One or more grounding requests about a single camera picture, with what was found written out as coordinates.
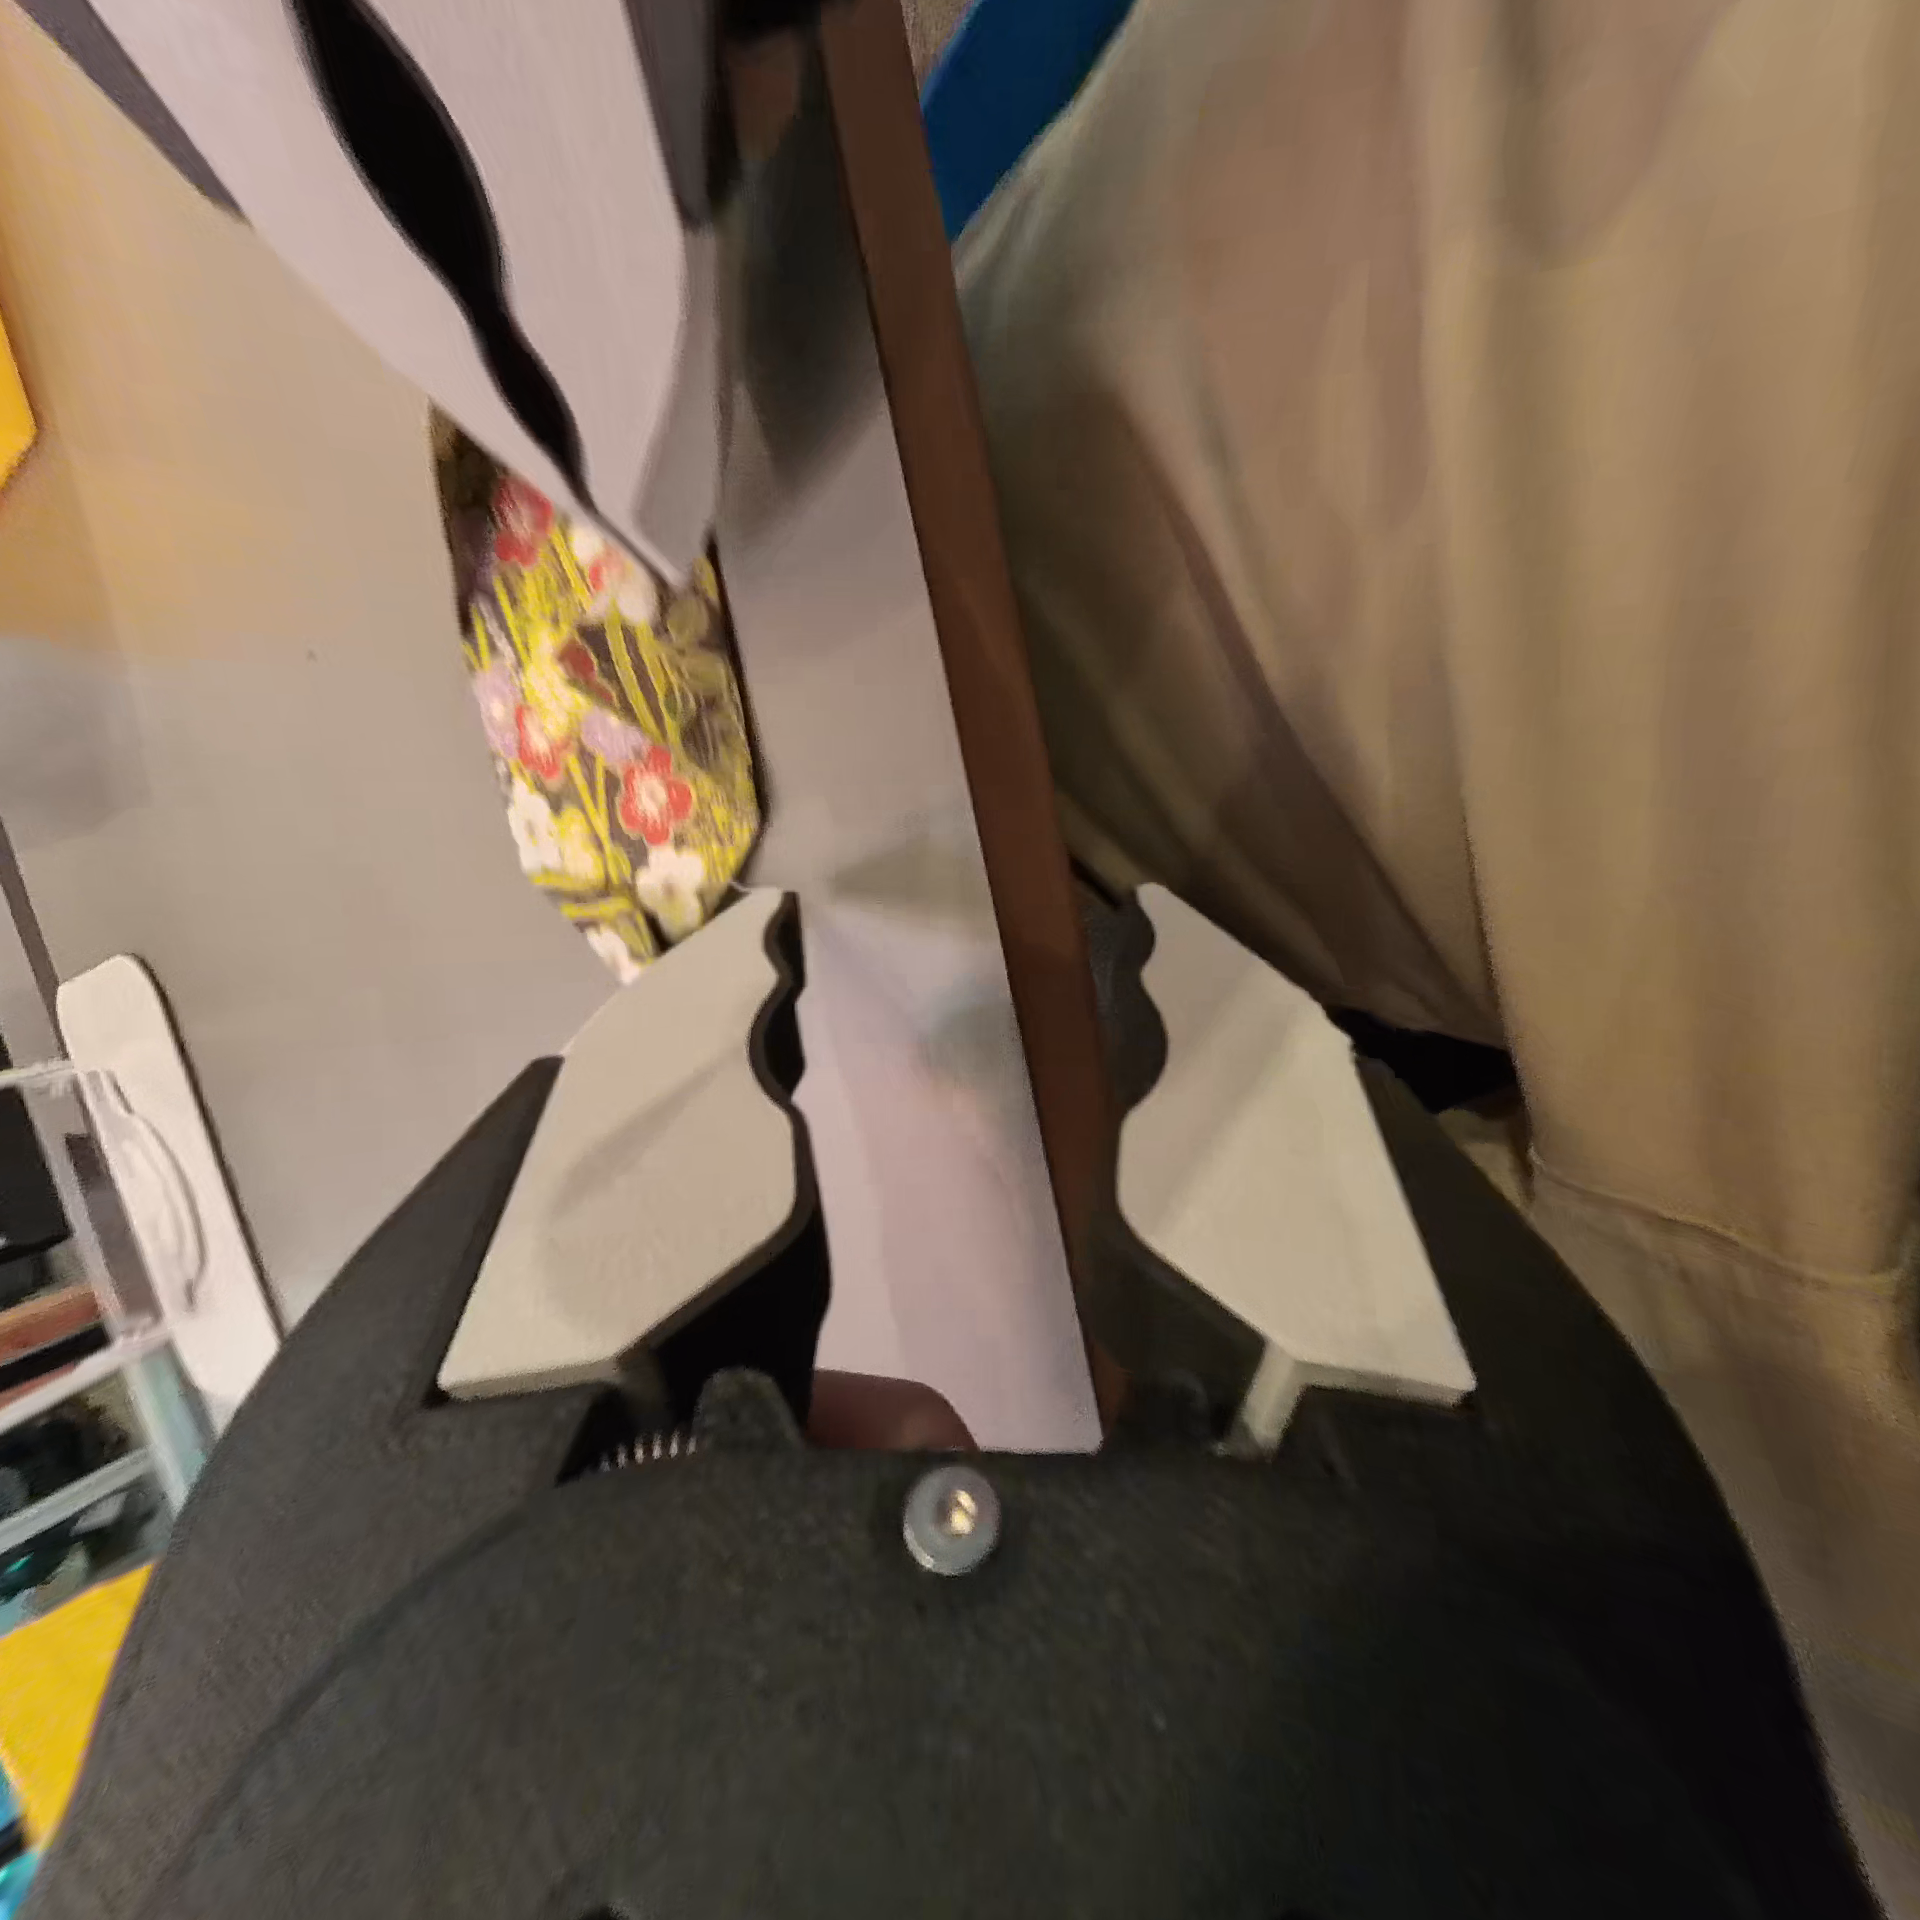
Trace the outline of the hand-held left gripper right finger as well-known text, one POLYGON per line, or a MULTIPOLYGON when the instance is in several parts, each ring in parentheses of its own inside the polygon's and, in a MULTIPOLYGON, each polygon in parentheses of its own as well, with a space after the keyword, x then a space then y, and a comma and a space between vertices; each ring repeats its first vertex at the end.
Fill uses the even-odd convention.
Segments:
POLYGON ((1145 1053, 1117 1130, 1110 1352, 1191 1378, 1242 1457, 1276 1454, 1311 1388, 1465 1401, 1475 1369, 1353 1044, 1171 889, 1142 884, 1122 928, 1116 1012, 1145 1053))

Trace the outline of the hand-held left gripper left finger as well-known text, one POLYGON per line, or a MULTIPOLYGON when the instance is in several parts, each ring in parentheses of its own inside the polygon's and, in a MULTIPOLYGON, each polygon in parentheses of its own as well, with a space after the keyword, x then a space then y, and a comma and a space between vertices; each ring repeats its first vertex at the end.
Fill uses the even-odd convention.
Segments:
POLYGON ((801 904, 751 889, 639 971, 559 1057, 439 1364, 454 1401, 724 1369, 810 1401, 830 1304, 797 1090, 801 904))

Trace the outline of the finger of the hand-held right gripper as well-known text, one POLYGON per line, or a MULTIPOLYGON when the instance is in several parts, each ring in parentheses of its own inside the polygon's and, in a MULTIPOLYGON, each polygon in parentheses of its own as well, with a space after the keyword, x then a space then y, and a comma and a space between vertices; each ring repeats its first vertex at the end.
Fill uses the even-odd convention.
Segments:
POLYGON ((251 229, 473 441, 586 490, 454 120, 381 5, 99 5, 251 229))
POLYGON ((469 441, 684 586, 724 464, 717 5, 371 5, 479 225, 469 441))

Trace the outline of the floral origami paper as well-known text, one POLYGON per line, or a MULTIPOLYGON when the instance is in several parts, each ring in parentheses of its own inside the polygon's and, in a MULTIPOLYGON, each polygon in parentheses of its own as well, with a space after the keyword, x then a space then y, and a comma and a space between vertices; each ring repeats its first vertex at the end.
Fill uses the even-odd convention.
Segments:
POLYGON ((518 869, 617 989, 751 889, 801 904, 818 1355, 1038 1452, 1046 1172, 834 160, 775 169, 741 266, 702 586, 510 484, 471 544, 471 697, 518 869))

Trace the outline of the blue object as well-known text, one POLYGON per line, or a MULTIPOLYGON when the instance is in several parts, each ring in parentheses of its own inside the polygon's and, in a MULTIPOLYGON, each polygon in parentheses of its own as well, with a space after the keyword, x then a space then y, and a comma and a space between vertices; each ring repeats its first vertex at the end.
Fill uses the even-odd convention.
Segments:
POLYGON ((940 160, 1003 169, 1067 108, 1131 2, 969 5, 921 92, 940 160))

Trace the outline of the clear acrylic organizer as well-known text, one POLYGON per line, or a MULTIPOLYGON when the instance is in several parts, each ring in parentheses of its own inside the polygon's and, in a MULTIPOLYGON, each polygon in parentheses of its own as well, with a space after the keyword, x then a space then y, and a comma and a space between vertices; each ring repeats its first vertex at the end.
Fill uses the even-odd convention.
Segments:
POLYGON ((3 1202, 9 1633, 155 1555, 209 1425, 171 1339, 202 1225, 108 1073, 4 1058, 3 1202))

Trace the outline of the yellow object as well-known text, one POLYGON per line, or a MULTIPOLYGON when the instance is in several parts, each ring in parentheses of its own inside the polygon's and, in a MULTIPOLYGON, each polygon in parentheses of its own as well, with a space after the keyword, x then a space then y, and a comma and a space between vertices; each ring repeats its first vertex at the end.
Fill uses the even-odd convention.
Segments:
POLYGON ((101 1581, 3 1640, 3 1764, 30 1846, 77 1786, 108 1677, 155 1563, 101 1581))

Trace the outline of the beige garment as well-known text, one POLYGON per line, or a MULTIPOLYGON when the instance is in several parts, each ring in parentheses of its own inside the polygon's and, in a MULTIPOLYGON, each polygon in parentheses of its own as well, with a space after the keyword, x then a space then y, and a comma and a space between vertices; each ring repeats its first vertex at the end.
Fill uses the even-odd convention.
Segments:
POLYGON ((1071 851, 1497 1049, 1916 1916, 1917 8, 1127 5, 929 89, 1071 851))

